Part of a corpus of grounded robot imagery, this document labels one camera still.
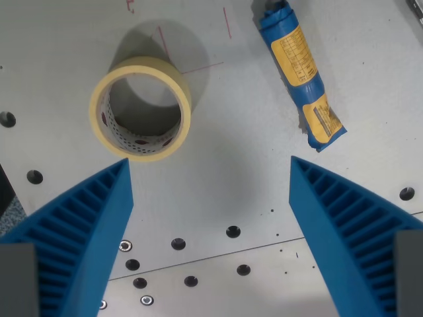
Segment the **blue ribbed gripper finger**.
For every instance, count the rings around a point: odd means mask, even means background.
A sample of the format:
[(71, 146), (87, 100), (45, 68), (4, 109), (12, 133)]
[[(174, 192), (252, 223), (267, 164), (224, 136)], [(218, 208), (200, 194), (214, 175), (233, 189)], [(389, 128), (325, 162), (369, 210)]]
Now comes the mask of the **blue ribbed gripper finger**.
[(33, 244), (41, 316), (96, 316), (134, 206), (128, 159), (62, 193), (1, 237)]
[(321, 166), (292, 156), (289, 205), (340, 316), (398, 316), (394, 243), (422, 221)]

